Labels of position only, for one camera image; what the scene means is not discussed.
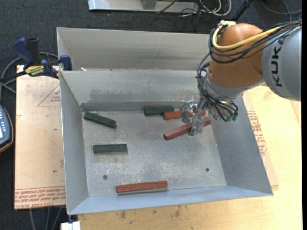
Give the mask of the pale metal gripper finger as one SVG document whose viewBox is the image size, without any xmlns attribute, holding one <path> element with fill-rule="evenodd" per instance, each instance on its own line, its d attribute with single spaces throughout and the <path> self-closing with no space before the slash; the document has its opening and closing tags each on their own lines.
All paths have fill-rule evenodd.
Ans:
<svg viewBox="0 0 307 230">
<path fill-rule="evenodd" d="M 204 119 L 202 119 L 198 115 L 193 115 L 192 121 L 191 121 L 191 130 L 189 132 L 189 136 L 201 134 L 202 131 L 203 131 L 203 125 L 204 125 Z"/>
<path fill-rule="evenodd" d="M 181 107 L 181 121 L 183 123 L 190 123 L 191 108 L 190 107 Z"/>
</svg>

